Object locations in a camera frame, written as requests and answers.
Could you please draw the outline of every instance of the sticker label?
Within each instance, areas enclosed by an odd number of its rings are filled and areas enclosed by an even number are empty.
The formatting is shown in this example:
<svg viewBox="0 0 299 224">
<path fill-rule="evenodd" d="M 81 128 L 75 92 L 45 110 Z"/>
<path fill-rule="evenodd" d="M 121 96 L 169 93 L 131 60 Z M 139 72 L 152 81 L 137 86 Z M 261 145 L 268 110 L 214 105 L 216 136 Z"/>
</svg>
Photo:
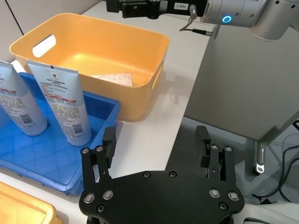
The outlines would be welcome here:
<svg viewBox="0 0 299 224">
<path fill-rule="evenodd" d="M 188 3 L 174 3 L 174 9 L 178 9 L 178 10 L 188 10 Z"/>
</svg>

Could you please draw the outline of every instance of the white wall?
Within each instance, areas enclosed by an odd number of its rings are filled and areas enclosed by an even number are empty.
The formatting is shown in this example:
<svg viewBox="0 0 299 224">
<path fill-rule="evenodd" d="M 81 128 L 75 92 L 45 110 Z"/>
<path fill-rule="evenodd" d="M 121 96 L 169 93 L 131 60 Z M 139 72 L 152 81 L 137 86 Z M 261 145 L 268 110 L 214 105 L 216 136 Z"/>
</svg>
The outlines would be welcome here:
<svg viewBox="0 0 299 224">
<path fill-rule="evenodd" d="M 211 40 L 185 116 L 253 139 L 299 110 L 299 34 L 273 42 L 222 26 Z"/>
<path fill-rule="evenodd" d="M 12 62 L 14 56 L 9 52 L 12 42 L 22 36 L 5 1 L 0 1 L 0 60 Z"/>
</svg>

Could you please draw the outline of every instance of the blue indicator light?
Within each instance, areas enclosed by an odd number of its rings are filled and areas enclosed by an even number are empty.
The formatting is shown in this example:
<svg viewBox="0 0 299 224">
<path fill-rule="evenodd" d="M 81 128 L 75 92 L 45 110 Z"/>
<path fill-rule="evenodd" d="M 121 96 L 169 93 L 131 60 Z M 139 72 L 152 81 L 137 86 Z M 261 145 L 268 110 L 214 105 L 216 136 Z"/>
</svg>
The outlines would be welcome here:
<svg viewBox="0 0 299 224">
<path fill-rule="evenodd" d="M 230 15 L 226 15 L 222 18 L 222 22 L 228 23 L 232 21 L 232 17 Z"/>
</svg>

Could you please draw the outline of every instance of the white lotion tube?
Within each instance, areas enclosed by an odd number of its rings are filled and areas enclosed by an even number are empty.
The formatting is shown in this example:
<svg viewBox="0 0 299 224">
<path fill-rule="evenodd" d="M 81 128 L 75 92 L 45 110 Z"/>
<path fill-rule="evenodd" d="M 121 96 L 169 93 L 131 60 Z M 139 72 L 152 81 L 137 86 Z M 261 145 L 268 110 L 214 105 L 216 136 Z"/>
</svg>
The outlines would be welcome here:
<svg viewBox="0 0 299 224">
<path fill-rule="evenodd" d="M 78 72 L 32 61 L 27 64 L 69 143 L 88 143 L 92 132 Z"/>
<path fill-rule="evenodd" d="M 13 65 L 0 61 L 0 105 L 27 135 L 41 134 L 47 120 Z"/>
</svg>

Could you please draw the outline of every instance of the basket handle hole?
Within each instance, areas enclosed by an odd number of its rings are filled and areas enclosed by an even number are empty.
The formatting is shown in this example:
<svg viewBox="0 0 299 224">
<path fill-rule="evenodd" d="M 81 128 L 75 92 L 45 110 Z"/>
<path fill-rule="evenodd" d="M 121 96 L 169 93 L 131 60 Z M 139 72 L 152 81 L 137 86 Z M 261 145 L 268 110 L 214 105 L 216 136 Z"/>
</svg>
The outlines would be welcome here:
<svg viewBox="0 0 299 224">
<path fill-rule="evenodd" d="M 33 47 L 32 53 L 34 57 L 41 57 L 51 50 L 55 45 L 56 37 L 53 34 L 50 34 Z"/>
</svg>

